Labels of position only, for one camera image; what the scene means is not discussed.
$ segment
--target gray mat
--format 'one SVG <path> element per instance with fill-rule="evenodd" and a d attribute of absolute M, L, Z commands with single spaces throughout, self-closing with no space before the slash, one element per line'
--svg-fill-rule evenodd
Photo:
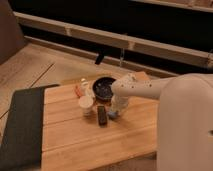
<path fill-rule="evenodd" d="M 0 171 L 20 170 L 41 163 L 45 86 L 13 94 L 2 145 Z"/>

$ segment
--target bowl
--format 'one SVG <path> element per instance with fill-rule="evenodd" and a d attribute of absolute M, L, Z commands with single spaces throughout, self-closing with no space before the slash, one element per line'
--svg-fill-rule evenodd
<path fill-rule="evenodd" d="M 115 81 L 112 77 L 101 77 L 93 84 L 93 91 L 97 99 L 102 101 L 110 101 L 113 93 L 111 85 Z"/>

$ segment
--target paper cup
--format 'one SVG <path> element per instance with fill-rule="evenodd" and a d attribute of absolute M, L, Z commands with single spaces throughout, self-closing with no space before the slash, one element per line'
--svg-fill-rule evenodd
<path fill-rule="evenodd" d="M 90 96 L 82 96 L 79 99 L 78 105 L 82 109 L 82 112 L 85 116 L 88 116 L 92 113 L 93 103 L 94 101 Z"/>

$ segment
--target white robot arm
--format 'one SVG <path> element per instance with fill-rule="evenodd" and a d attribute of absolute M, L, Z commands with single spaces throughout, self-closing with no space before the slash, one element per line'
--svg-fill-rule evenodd
<path fill-rule="evenodd" d="M 213 75 L 139 82 L 127 75 L 112 84 L 112 110 L 130 96 L 159 99 L 158 171 L 213 171 Z"/>

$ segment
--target wooden tabletop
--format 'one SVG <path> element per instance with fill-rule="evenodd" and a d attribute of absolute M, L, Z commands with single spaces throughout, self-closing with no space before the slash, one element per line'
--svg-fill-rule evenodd
<path fill-rule="evenodd" d="M 96 106 L 83 116 L 75 85 L 45 91 L 42 171 L 91 170 L 156 151 L 157 101 L 132 97 L 122 117 L 99 127 Z"/>

